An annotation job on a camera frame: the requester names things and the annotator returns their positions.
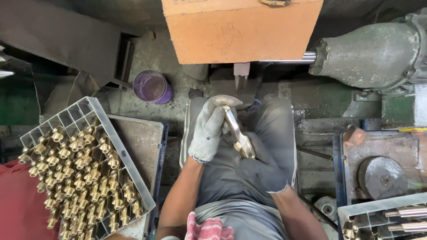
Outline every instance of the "metal plate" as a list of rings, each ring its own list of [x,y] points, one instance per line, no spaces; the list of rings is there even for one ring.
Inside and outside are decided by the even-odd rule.
[[[369,157],[359,167],[358,182],[371,199],[400,196],[408,190],[408,180],[402,166],[384,156]]]

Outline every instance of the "forearm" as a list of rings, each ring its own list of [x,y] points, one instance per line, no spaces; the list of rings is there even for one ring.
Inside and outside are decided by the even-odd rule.
[[[186,229],[188,215],[196,207],[203,169],[203,164],[190,156],[187,157],[163,204],[156,239],[170,235],[183,237],[182,231]]]
[[[293,240],[328,240],[322,225],[302,204],[291,187],[281,193],[272,193],[282,217],[283,225]]]

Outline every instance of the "pink cloth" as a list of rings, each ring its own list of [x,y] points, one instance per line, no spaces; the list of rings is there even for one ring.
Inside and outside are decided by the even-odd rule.
[[[221,219],[208,218],[199,225],[196,223],[195,217],[194,212],[188,215],[186,240],[233,240],[233,228],[222,228]]]

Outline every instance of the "worker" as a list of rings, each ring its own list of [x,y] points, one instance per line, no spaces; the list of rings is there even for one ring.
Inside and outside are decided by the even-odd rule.
[[[327,240],[292,186],[296,173],[291,104],[271,100],[251,108],[248,135],[255,159],[242,159],[224,132],[219,95],[187,106],[183,167],[161,210],[157,240]]]

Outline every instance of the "gray work glove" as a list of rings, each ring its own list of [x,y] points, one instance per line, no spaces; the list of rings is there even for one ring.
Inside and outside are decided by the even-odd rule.
[[[218,95],[211,97],[203,105],[196,120],[194,137],[188,148],[188,155],[196,161],[207,163],[211,161],[218,150],[221,127],[224,124],[225,110],[222,107],[227,104],[231,108],[243,104],[235,97]]]
[[[268,193],[279,193],[286,189],[288,179],[276,161],[265,149],[263,143],[253,132],[246,133],[255,150],[255,159],[242,159],[236,166],[236,174]]]

